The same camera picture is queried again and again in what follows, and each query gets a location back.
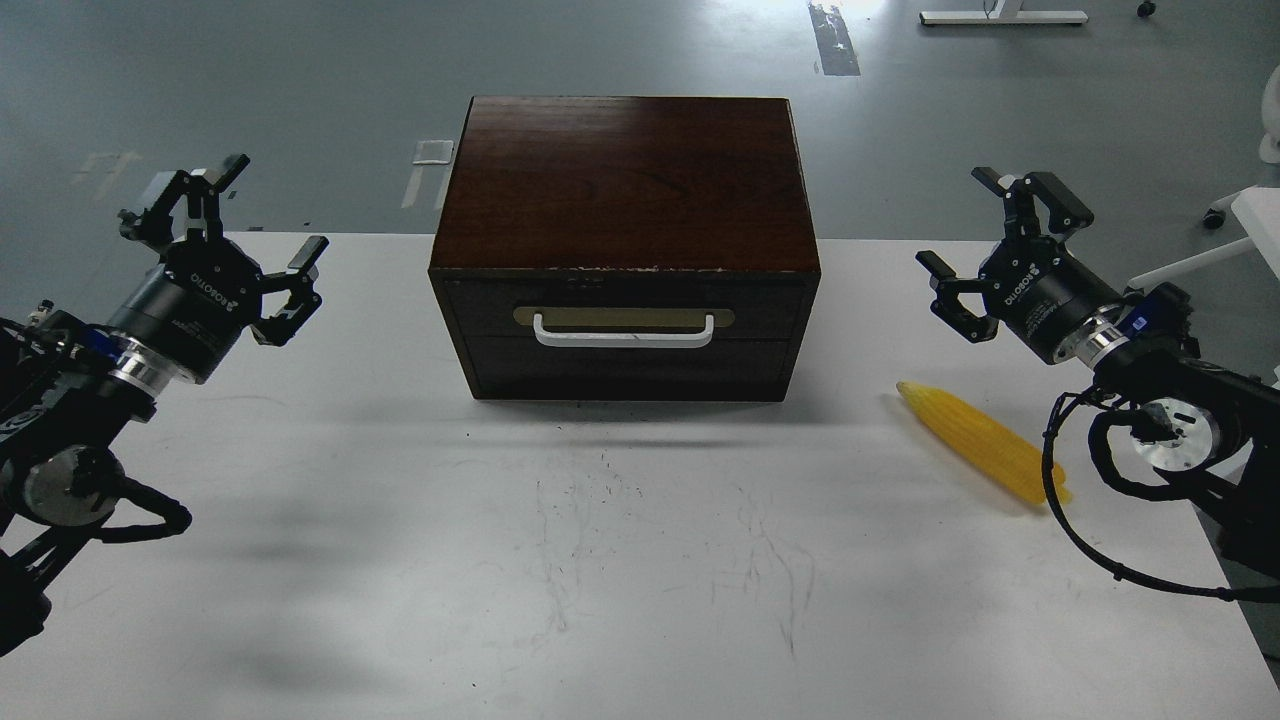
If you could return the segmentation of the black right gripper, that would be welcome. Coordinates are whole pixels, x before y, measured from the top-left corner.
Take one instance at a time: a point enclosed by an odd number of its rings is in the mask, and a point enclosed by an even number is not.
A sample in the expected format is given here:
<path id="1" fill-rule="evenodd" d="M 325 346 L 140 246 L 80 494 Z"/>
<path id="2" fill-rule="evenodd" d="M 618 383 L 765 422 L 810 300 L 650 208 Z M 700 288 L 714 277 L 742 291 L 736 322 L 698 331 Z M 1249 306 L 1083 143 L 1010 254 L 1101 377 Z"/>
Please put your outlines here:
<path id="1" fill-rule="evenodd" d="M 1091 227 L 1094 213 L 1052 172 L 1010 176 L 975 167 L 972 177 L 1002 199 L 1004 241 L 980 264 L 979 278 L 959 278 L 932 250 L 916 252 L 934 291 L 931 311 L 972 343 L 996 337 L 1000 320 L 1041 361 L 1066 361 L 1074 355 L 1068 340 L 1087 320 L 1120 315 L 1120 295 L 1064 243 Z M 973 314 L 963 293 L 983 296 L 988 315 Z"/>

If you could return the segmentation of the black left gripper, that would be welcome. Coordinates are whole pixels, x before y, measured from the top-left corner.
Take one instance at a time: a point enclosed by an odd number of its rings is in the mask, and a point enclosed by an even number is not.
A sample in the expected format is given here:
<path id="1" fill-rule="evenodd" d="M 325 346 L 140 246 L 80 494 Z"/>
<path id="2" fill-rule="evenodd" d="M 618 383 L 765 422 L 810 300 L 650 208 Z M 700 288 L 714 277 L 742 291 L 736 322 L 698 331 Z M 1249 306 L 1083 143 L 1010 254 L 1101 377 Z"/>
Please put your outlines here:
<path id="1" fill-rule="evenodd" d="M 323 304 L 314 286 L 328 237 L 310 236 L 284 272 L 264 277 L 257 261 L 227 241 L 220 196 L 248 164 L 248 155 L 233 154 L 212 169 L 160 172 L 140 211 L 118 213 L 120 237 L 168 249 L 108 325 L 164 356 L 193 384 L 209 379 L 252 322 L 259 345 L 282 347 Z M 285 291 L 280 310 L 259 318 L 262 293 Z"/>

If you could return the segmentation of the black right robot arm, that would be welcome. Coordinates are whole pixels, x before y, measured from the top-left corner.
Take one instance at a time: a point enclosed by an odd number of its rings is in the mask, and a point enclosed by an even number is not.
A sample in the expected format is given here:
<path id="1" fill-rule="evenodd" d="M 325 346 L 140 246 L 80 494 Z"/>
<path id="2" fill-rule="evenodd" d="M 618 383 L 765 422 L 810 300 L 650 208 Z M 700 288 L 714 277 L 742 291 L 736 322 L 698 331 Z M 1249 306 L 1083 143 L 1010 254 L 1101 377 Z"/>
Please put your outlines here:
<path id="1" fill-rule="evenodd" d="M 916 255 L 931 273 L 932 313 L 973 343 L 1006 327 L 1041 361 L 1076 359 L 1093 375 L 1051 410 L 1043 487 L 1061 425 L 1088 404 L 1091 460 L 1106 486 L 1196 505 L 1217 523 L 1225 559 L 1276 577 L 1277 391 L 1201 357 L 1190 297 L 1174 283 L 1117 292 L 1075 259 L 1068 238 L 1094 217 L 1055 174 L 972 174 L 1002 200 L 1004 237 L 974 278 L 932 251 Z"/>

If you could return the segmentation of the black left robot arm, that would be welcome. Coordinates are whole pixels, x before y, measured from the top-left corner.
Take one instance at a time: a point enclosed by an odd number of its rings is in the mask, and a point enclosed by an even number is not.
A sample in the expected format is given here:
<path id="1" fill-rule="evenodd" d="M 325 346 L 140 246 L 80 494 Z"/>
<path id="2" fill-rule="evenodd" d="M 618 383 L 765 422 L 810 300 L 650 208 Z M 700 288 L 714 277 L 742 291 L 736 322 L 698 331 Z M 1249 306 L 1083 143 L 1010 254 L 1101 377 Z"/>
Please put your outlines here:
<path id="1" fill-rule="evenodd" d="M 3 524 L 42 532 L 1 561 L 1 643 L 10 653 L 40 634 L 51 582 L 87 543 L 183 534 L 178 500 L 128 477 L 113 441 L 147 421 L 173 380 L 202 384 L 244 331 L 283 346 L 321 306 L 315 290 L 325 237 L 310 236 L 283 272 L 268 273 L 227 237 L 220 200 L 250 164 L 154 177 L 120 234 L 157 255 L 104 324 L 45 301 L 26 322 L 3 320 Z"/>

